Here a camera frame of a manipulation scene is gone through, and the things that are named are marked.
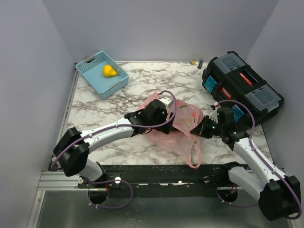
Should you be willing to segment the pink plastic bag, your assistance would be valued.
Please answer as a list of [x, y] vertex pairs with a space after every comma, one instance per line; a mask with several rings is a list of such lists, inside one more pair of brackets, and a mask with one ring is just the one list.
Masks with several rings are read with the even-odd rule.
[[203, 163], [201, 155], [201, 137], [190, 134], [203, 120], [203, 112], [195, 105], [177, 100], [177, 113], [173, 121], [173, 130], [164, 134], [157, 130], [147, 134], [147, 139], [158, 147], [174, 152], [191, 168], [197, 169]]

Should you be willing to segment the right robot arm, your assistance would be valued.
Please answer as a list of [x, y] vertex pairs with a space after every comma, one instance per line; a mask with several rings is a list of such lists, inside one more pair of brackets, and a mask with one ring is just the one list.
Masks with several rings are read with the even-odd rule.
[[302, 214], [300, 182], [295, 176], [287, 176], [255, 146], [252, 137], [237, 127], [234, 112], [229, 107], [216, 109], [190, 132], [202, 138], [220, 137], [224, 144], [238, 154], [252, 171], [231, 162], [224, 166], [218, 180], [224, 186], [232, 183], [240, 186], [253, 197], [270, 221], [297, 219]]

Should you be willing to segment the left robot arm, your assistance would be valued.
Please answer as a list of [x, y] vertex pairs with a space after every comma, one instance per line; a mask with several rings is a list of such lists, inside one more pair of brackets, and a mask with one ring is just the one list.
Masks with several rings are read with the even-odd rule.
[[167, 96], [154, 99], [143, 109], [127, 113], [113, 124], [88, 131], [68, 129], [53, 150], [54, 164], [58, 163], [67, 177], [79, 175], [96, 188], [105, 183], [103, 168], [89, 160], [91, 152], [114, 141], [131, 138], [155, 129], [169, 133], [173, 116], [169, 108], [173, 99]]

